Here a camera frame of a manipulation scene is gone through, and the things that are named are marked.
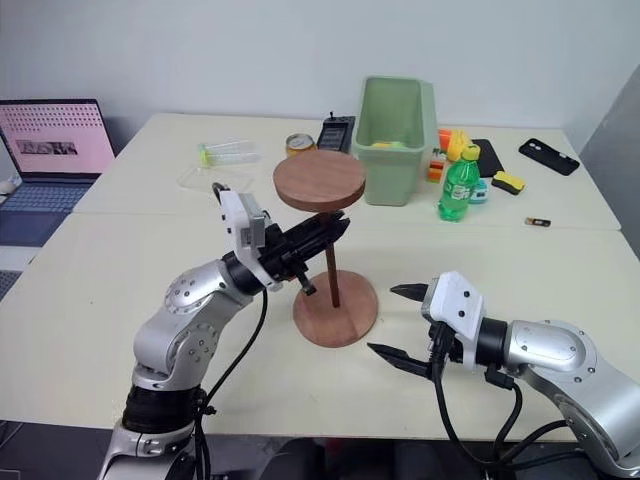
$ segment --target laptop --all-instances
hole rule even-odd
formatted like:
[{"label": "laptop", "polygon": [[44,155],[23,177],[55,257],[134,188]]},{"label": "laptop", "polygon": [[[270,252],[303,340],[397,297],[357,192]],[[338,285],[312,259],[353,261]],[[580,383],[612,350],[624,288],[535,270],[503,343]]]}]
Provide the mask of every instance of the laptop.
[{"label": "laptop", "polygon": [[41,247],[115,158],[98,102],[0,100],[0,136],[22,179],[0,245]]}]

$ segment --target pink screen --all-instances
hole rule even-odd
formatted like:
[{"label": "pink screen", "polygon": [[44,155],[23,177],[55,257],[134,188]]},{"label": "pink screen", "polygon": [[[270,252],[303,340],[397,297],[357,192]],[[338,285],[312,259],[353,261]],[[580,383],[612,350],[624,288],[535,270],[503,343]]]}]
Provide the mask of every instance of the pink screen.
[{"label": "pink screen", "polygon": [[102,173],[114,158],[95,104],[0,105],[0,128],[23,172]]}]

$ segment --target wooden base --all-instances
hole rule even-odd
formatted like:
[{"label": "wooden base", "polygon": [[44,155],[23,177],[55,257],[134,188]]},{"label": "wooden base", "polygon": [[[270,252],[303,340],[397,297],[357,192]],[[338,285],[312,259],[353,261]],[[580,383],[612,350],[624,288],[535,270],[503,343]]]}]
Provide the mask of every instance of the wooden base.
[{"label": "wooden base", "polygon": [[338,270],[340,306],[331,304],[327,272],[311,279],[318,291],[298,293],[293,304],[293,320],[300,333],[322,347],[344,347],[360,340],[378,316],[378,298],[362,275]]}]

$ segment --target laptop keyboard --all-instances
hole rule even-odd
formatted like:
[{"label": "laptop keyboard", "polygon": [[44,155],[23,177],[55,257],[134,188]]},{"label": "laptop keyboard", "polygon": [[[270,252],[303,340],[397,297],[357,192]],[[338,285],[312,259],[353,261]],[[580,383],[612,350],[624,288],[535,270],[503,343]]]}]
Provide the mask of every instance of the laptop keyboard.
[{"label": "laptop keyboard", "polygon": [[71,213],[89,186],[22,185],[0,207],[9,212]]},{"label": "laptop keyboard", "polygon": [[21,273],[13,270],[0,270],[0,300],[11,290]]}]

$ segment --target wooden stand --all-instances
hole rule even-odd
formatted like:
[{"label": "wooden stand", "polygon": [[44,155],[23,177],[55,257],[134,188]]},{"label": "wooden stand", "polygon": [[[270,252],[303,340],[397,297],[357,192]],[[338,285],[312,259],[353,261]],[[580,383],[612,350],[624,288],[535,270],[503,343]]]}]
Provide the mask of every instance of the wooden stand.
[{"label": "wooden stand", "polygon": [[[330,212],[348,207],[364,192],[364,170],[344,153],[313,150],[289,157],[273,174],[278,196],[306,212]],[[293,319],[309,341],[323,347],[343,347],[358,341],[378,316],[378,299],[361,275],[338,270],[333,245],[326,252],[327,272],[311,281],[313,295],[298,293]]]}]

